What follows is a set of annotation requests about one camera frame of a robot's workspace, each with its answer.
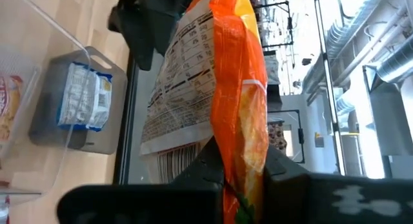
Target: wooden floor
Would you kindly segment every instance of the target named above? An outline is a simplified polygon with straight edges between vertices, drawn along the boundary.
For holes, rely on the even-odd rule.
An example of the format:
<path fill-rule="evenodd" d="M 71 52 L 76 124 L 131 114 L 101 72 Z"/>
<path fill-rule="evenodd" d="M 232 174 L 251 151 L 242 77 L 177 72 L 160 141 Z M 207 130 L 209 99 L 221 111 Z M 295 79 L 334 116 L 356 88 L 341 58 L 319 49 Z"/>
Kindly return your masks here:
<path fill-rule="evenodd" d="M 106 29 L 110 9 L 117 0 L 32 0 L 83 45 L 92 45 L 126 69 L 128 48 L 120 34 Z M 42 198 L 10 209 L 13 224 L 57 223 L 55 206 L 68 190 L 91 183 L 111 183 L 115 155 L 69 151 L 54 188 Z"/>

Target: snack package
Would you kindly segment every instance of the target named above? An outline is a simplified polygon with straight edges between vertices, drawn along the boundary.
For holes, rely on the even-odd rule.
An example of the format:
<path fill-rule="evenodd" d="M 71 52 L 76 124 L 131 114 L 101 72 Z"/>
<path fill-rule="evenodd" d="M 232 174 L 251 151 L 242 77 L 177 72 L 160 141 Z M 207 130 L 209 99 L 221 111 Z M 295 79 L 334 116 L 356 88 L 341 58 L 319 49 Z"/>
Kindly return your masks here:
<path fill-rule="evenodd" d="M 9 140 L 20 105 L 22 85 L 19 76 L 0 76 L 0 145 Z"/>
<path fill-rule="evenodd" d="M 178 22 L 157 77 L 141 155 L 163 156 L 187 145 L 199 150 L 202 146 L 195 143 L 215 136 L 228 181 L 224 222 L 258 223 L 268 150 L 266 88 L 250 1 L 193 0 Z M 193 159 L 191 152 L 186 162 Z M 161 171 L 161 181 L 169 182 L 181 172 L 171 163 L 174 158 L 172 153 L 161 159 L 171 170 Z"/>
<path fill-rule="evenodd" d="M 112 75 L 96 72 L 82 63 L 71 63 L 57 125 L 61 128 L 74 125 L 75 130 L 102 130 L 109 118 L 111 80 Z"/>

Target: ceiling duct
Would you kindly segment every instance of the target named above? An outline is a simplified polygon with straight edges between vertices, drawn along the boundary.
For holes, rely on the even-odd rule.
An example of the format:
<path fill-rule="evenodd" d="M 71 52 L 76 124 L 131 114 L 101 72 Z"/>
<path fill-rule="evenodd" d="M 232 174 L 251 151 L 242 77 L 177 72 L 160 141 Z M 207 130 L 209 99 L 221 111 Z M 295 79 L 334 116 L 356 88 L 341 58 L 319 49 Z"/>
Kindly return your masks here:
<path fill-rule="evenodd" d="M 344 47 L 352 40 L 359 29 L 364 25 L 381 0 L 365 0 L 357 14 L 352 19 L 345 19 L 343 26 L 336 22 L 327 32 L 327 56 L 329 63 L 334 64 Z M 311 93 L 325 77 L 324 64 L 320 56 L 303 80 L 303 92 Z"/>
<path fill-rule="evenodd" d="M 413 74 L 413 35 L 396 53 L 377 68 L 377 75 L 387 83 L 398 83 Z"/>

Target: snack bag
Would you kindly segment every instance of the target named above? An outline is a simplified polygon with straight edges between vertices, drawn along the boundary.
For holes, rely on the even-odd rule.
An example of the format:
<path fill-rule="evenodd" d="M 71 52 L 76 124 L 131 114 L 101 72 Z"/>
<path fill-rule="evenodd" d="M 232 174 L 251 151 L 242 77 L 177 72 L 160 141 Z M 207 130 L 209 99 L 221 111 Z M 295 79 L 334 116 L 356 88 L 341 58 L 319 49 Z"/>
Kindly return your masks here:
<path fill-rule="evenodd" d="M 215 136 L 228 182 L 224 222 L 258 223 L 268 150 L 266 88 L 250 1 L 193 0 L 157 77 L 141 155 L 182 151 L 186 145 L 199 149 L 194 143 Z M 180 173 L 173 159 L 171 154 L 171 172 L 163 177 Z"/>

